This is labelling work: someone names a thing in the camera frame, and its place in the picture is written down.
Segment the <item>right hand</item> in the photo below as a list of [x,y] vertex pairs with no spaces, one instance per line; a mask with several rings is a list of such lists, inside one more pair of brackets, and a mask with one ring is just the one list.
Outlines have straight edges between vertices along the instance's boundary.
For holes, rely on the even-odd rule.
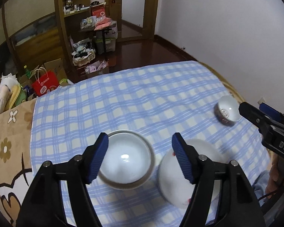
[[279,174],[278,160],[278,155],[271,152],[270,162],[267,166],[267,170],[269,171],[269,179],[265,190],[266,194],[275,191],[278,188],[277,182],[283,179]]

